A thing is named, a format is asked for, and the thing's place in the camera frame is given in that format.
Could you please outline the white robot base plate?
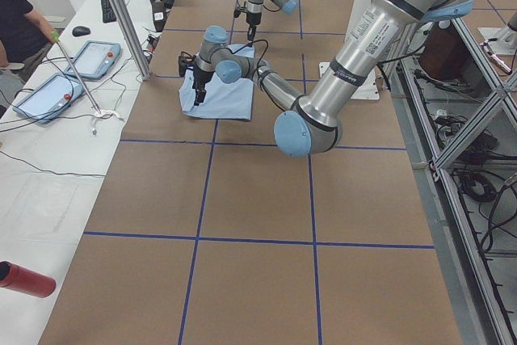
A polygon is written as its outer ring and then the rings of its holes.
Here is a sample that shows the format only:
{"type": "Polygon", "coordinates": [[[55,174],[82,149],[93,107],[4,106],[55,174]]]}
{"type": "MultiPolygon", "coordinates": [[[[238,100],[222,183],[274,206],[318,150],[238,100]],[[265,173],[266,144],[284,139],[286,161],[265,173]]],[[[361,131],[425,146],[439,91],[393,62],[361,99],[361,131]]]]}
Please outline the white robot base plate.
{"type": "Polygon", "coordinates": [[[372,100],[377,101],[380,99],[380,94],[376,84],[376,73],[371,70],[367,77],[363,79],[363,82],[357,85],[358,81],[353,78],[350,82],[352,86],[355,86],[355,92],[351,95],[351,99],[358,100],[372,100]]]}

